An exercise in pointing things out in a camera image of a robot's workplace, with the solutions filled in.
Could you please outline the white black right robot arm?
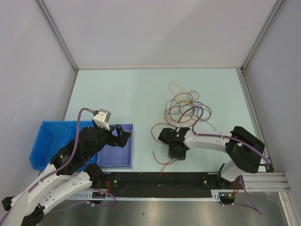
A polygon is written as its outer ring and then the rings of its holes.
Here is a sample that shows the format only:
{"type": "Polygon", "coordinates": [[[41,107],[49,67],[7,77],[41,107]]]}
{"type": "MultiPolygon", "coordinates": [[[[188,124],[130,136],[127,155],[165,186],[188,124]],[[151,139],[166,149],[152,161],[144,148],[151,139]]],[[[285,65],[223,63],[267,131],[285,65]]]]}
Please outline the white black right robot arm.
{"type": "Polygon", "coordinates": [[[256,174],[264,160],[265,144],[240,126],[229,133],[200,133],[192,128],[163,128],[158,140],[168,145],[168,157],[185,160],[191,149],[207,149],[226,153],[230,160],[221,165],[215,179],[208,180],[208,188],[228,189],[243,173],[256,174]]]}

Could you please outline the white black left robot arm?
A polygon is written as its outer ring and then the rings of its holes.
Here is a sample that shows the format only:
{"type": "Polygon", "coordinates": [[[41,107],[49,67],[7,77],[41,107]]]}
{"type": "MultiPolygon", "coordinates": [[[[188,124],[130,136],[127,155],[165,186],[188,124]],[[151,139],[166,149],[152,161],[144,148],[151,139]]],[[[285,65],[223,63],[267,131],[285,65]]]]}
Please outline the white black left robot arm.
{"type": "Polygon", "coordinates": [[[6,211],[0,221],[5,226],[35,226],[59,203],[82,189],[103,185],[106,176],[96,163],[86,165],[105,146],[126,146],[132,133],[121,125],[77,127],[73,140],[59,149],[44,171],[15,197],[6,197],[6,211]]]}

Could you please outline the purple plastic bin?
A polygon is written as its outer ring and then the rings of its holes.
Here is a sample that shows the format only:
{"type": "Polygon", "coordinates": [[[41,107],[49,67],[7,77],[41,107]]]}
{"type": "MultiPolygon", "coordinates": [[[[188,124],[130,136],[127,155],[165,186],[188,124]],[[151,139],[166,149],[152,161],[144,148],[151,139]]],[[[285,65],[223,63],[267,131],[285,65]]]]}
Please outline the purple plastic bin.
{"type": "Polygon", "coordinates": [[[134,156],[134,134],[135,129],[133,124],[121,124],[125,132],[131,132],[131,136],[125,147],[113,147],[106,145],[97,156],[96,163],[101,168],[125,168],[133,167],[134,156]]]}

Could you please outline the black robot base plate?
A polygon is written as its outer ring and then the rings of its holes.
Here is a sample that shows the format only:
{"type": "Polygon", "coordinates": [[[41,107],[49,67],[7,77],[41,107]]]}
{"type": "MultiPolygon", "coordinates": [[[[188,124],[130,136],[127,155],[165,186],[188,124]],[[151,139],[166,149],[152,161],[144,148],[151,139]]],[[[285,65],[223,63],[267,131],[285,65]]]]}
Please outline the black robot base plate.
{"type": "Polygon", "coordinates": [[[239,179],[226,182],[207,172],[112,172],[92,185],[117,198],[208,198],[212,190],[242,190],[239,179]]]}

